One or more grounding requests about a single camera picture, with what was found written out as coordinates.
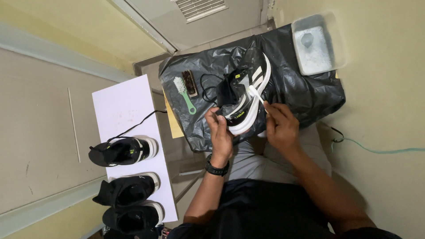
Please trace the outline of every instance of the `green brush handle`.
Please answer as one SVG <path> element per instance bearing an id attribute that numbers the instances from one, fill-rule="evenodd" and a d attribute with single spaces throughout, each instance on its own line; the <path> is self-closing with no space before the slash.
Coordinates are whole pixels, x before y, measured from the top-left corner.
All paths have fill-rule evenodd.
<path id="1" fill-rule="evenodd" d="M 187 108 L 189 109 L 190 114 L 196 113 L 196 108 L 193 106 L 192 102 L 189 99 L 189 96 L 187 95 L 187 91 L 181 93 L 181 95 L 184 97 L 184 100 L 186 101 Z"/>

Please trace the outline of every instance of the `gray pants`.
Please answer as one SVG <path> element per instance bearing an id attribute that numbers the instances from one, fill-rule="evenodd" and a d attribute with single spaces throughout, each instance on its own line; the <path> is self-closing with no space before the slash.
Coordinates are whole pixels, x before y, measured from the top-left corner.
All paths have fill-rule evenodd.
<path id="1" fill-rule="evenodd" d="M 316 124 L 301 130 L 299 138 L 307 155 L 330 176 L 331 164 L 320 144 Z M 268 142 L 263 156 L 254 153 L 250 140 L 235 145 L 233 150 L 228 180 L 248 178 L 298 184 L 291 164 Z"/>

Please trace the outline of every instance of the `white table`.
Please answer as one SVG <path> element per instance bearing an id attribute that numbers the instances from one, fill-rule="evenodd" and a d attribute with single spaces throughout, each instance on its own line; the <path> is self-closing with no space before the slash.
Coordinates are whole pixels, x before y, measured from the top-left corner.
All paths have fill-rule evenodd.
<path id="1" fill-rule="evenodd" d="M 115 137 L 140 123 L 148 114 L 154 111 L 147 75 L 94 92 L 92 96 L 101 142 L 106 142 L 109 138 Z M 148 200 L 158 202 L 163 207 L 165 215 L 162 222 L 177 221 L 176 203 L 156 116 L 152 115 L 143 124 L 123 136 L 133 137 L 136 135 L 144 135 L 156 139 L 159 145 L 158 154 L 152 159 L 142 160 L 133 165 L 118 165 L 106 168 L 108 178 L 118 178 L 144 172 L 156 173 L 159 176 L 161 186 Z"/>

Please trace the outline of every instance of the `vent grille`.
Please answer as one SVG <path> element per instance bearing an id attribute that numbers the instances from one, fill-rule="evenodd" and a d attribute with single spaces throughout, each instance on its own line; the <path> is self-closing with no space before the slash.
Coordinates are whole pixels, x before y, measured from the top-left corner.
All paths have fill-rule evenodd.
<path id="1" fill-rule="evenodd" d="M 187 23 L 229 8 L 224 0 L 172 0 L 187 20 Z"/>

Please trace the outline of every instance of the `yellow wall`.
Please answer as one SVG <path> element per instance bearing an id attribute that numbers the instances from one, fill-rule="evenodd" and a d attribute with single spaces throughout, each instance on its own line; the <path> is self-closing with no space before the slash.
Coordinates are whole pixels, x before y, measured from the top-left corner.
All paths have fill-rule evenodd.
<path id="1" fill-rule="evenodd" d="M 102 223 L 106 209 L 88 198 L 4 239 L 79 239 Z"/>
<path id="2" fill-rule="evenodd" d="M 425 147 L 423 9 L 421 0 L 276 0 L 273 15 L 283 26 L 333 10 L 348 51 L 347 66 L 337 70 L 347 103 L 325 121 L 369 148 L 390 150 Z M 334 170 L 363 196 L 377 226 L 423 237 L 425 153 L 373 154 L 352 142 L 334 148 Z"/>
<path id="3" fill-rule="evenodd" d="M 0 21 L 130 74 L 165 52 L 107 0 L 0 0 Z"/>

